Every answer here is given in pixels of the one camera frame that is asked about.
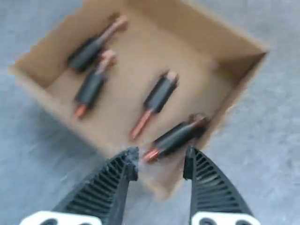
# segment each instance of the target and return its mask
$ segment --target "cardboard box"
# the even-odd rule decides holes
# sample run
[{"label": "cardboard box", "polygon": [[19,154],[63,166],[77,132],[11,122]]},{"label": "cardboard box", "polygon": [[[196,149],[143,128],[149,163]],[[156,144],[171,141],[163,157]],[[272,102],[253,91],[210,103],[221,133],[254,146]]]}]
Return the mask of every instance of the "cardboard box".
[{"label": "cardboard box", "polygon": [[[118,54],[118,64],[97,106],[76,121],[73,98],[85,76],[64,72],[66,59],[116,11],[130,19],[128,30],[108,44]],[[126,145],[145,146],[195,112],[212,118],[197,145],[203,149],[266,53],[257,41],[179,0],[86,0],[11,70],[48,112],[112,157]],[[142,102],[164,68],[180,74],[179,86],[139,142],[130,143],[128,134]],[[181,151],[149,168],[141,166],[140,179],[158,197],[168,197],[182,180],[183,155]]]}]

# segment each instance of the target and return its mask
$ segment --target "copper electrode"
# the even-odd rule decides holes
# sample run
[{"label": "copper electrode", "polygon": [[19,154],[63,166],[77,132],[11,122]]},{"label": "copper electrode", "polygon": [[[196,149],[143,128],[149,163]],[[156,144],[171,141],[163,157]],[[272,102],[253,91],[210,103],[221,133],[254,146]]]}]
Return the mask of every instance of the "copper electrode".
[{"label": "copper electrode", "polygon": [[130,132],[130,140],[134,141],[146,127],[150,119],[161,111],[172,92],[177,87],[178,74],[169,71],[161,76],[144,103],[144,112]]},{"label": "copper electrode", "polygon": [[182,122],[160,136],[143,157],[142,162],[151,163],[157,158],[172,154],[191,139],[201,136],[206,131],[209,120],[201,113],[192,114],[187,122]]},{"label": "copper electrode", "polygon": [[[99,66],[90,74],[90,76],[87,77],[87,79],[90,79],[91,77],[95,77],[96,79],[99,78],[99,76],[103,76],[103,73],[105,73],[110,67],[112,67],[114,64],[116,63],[116,53],[112,50],[107,50],[105,52],[103,52],[100,56],[100,63]],[[89,91],[90,86],[89,85],[93,85],[93,83],[87,83],[88,85],[85,85],[85,83],[83,83],[79,94],[84,93],[84,91]],[[87,99],[88,102],[90,101],[94,101],[95,99],[95,95],[97,95],[99,92],[99,90],[94,91],[93,94],[89,95],[90,98],[92,99]],[[90,108],[89,104],[86,103],[80,103],[78,102],[79,105],[77,106],[75,113],[74,113],[74,117],[76,119],[81,119],[85,113],[87,112],[87,110]]]}]

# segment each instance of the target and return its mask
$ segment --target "gray floor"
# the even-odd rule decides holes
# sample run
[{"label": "gray floor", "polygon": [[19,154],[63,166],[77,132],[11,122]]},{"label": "gray floor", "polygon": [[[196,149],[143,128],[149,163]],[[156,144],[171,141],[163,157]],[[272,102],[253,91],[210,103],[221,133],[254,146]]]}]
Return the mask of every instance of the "gray floor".
[{"label": "gray floor", "polygon": [[[206,153],[263,225],[299,225],[300,2],[200,2],[271,46],[265,66]],[[0,0],[2,225],[50,210],[103,160],[45,113],[7,73],[8,64],[80,4],[80,0]],[[153,201],[151,193],[135,183],[129,190],[124,224],[187,224],[189,200],[188,182],[163,203]]]}]

